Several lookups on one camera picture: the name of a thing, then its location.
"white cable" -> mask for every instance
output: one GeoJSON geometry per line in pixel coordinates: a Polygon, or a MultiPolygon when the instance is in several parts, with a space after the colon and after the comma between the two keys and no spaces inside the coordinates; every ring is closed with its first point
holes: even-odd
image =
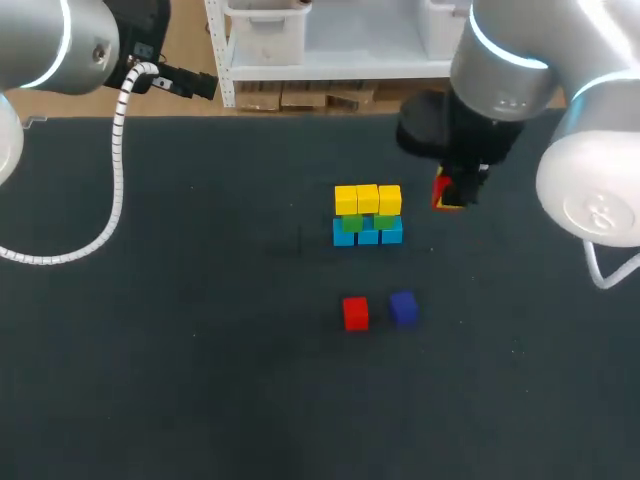
{"type": "Polygon", "coordinates": [[[13,250],[9,250],[4,247],[0,247],[0,257],[6,258],[14,262],[27,263],[29,265],[60,265],[63,263],[73,262],[80,258],[86,257],[92,254],[100,247],[102,247],[109,238],[115,232],[118,222],[120,221],[120,214],[122,213],[122,200],[124,197],[124,174],[122,171],[122,133],[124,126],[124,119],[127,113],[127,106],[129,104],[129,97],[133,85],[136,83],[141,75],[158,75],[158,67],[152,63],[139,63],[131,69],[120,90],[120,96],[118,97],[118,105],[116,106],[116,113],[113,118],[113,132],[112,132],[112,156],[111,162],[113,164],[113,205],[111,207],[111,216],[107,222],[107,226],[98,237],[86,247],[83,247],[75,252],[67,253],[65,255],[56,255],[53,257],[39,257],[33,255],[25,255],[23,253],[17,253],[13,250]]]}
{"type": "Polygon", "coordinates": [[[600,273],[600,268],[598,267],[598,259],[596,258],[593,243],[584,240],[584,253],[587,257],[587,266],[589,267],[589,274],[591,275],[593,283],[596,284],[596,287],[603,290],[614,287],[640,267],[640,253],[638,253],[607,278],[603,278],[600,273]]]}

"cube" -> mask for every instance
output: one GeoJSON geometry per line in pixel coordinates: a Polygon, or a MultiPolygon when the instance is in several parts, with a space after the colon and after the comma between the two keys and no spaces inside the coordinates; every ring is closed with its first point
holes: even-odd
{"type": "Polygon", "coordinates": [[[362,231],[358,233],[358,245],[378,245],[380,232],[373,226],[371,217],[364,218],[362,231]]]}
{"type": "Polygon", "coordinates": [[[342,231],[344,233],[358,233],[362,231],[364,219],[362,215],[345,215],[342,217],[342,231]]]}
{"type": "Polygon", "coordinates": [[[373,228],[376,230],[389,230],[393,228],[395,223],[395,216],[388,215],[374,215],[373,216],[373,228]]]}
{"type": "Polygon", "coordinates": [[[400,185],[380,185],[380,215],[400,215],[402,210],[402,192],[400,185]]]}
{"type": "Polygon", "coordinates": [[[334,247],[353,247],[356,244],[355,233],[345,233],[342,230],[342,219],[333,219],[333,246],[334,247]]]}
{"type": "Polygon", "coordinates": [[[394,217],[393,227],[382,230],[382,244],[391,245],[402,243],[402,218],[394,217]]]}
{"type": "Polygon", "coordinates": [[[336,187],[336,215],[358,213],[358,189],[355,186],[336,187]]]}
{"type": "Polygon", "coordinates": [[[369,330],[369,307],[365,297],[350,297],[342,301],[344,328],[348,332],[369,330]]]}
{"type": "Polygon", "coordinates": [[[396,325],[414,325],[418,322],[418,302],[411,292],[391,295],[389,308],[396,325]]]}
{"type": "Polygon", "coordinates": [[[358,213],[378,213],[380,198],[377,185],[358,185],[358,213]]]}

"red block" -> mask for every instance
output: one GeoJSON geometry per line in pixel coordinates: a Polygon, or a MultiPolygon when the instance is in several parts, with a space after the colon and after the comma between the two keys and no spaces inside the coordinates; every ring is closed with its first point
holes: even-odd
{"type": "Polygon", "coordinates": [[[348,332],[369,330],[369,307],[364,297],[345,298],[342,301],[344,328],[348,332]]]}

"block stack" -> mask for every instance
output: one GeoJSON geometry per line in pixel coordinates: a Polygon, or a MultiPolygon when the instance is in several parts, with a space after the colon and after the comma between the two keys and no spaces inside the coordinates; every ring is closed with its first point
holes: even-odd
{"type": "Polygon", "coordinates": [[[402,243],[399,185],[337,186],[335,203],[334,246],[402,243]]]}

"green block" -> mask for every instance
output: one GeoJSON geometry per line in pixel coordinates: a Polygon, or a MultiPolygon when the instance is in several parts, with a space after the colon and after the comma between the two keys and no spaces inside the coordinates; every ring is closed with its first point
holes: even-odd
{"type": "Polygon", "coordinates": [[[395,215],[374,215],[373,216],[373,229],[374,230],[389,230],[393,228],[393,224],[396,221],[395,215]]]}
{"type": "Polygon", "coordinates": [[[342,231],[344,233],[360,233],[364,228],[362,215],[344,215],[342,217],[342,231]]]}

